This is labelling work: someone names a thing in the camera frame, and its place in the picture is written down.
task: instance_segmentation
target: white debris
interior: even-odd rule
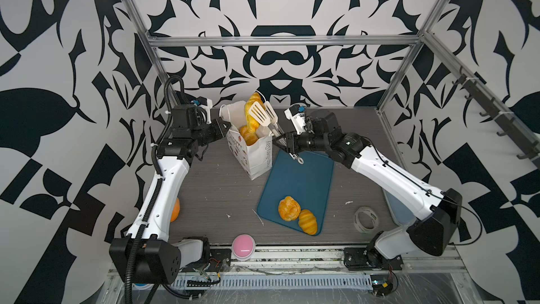
[[[259,214],[257,214],[257,213],[255,212],[255,210],[253,210],[253,209],[251,209],[251,211],[254,212],[255,215],[257,215],[257,217],[259,218],[259,221],[261,221],[261,224],[262,224],[262,226],[264,227],[265,224],[264,224],[264,222],[262,221],[262,219],[261,219],[261,217],[259,216]]]

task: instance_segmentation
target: roll of clear tape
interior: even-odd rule
[[[360,218],[359,218],[359,215],[361,213],[366,214],[366,215],[369,216],[369,218],[371,219],[371,221],[373,223],[373,228],[366,228],[365,226],[363,226],[361,224]],[[354,221],[353,223],[354,223],[354,227],[356,228],[356,230],[358,230],[358,232],[363,233],[363,234],[371,234],[379,226],[379,217],[377,216],[377,214],[375,214],[373,209],[371,209],[370,207],[360,207],[360,208],[358,208],[358,210],[354,213],[353,221]]]

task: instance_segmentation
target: pink push button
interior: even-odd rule
[[[233,241],[233,257],[239,261],[246,261],[251,258],[255,251],[255,240],[253,237],[242,234]]]

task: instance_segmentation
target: white paper bag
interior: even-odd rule
[[[268,127],[259,127],[256,132],[259,140],[248,146],[238,131],[247,124],[244,105],[246,105],[246,101],[222,105],[219,109],[219,115],[223,120],[232,124],[227,132],[229,149],[247,172],[249,178],[254,180],[272,168],[272,132]]]

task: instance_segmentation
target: blue cutting board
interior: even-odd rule
[[[302,209],[308,209],[315,215],[317,233],[314,236],[317,236],[321,233],[325,219],[334,161],[326,155],[314,152],[301,152],[299,156],[304,160],[303,165],[286,152],[279,151],[262,191],[257,213],[268,221],[303,233],[298,220],[287,222],[279,216],[279,201],[291,196]]]

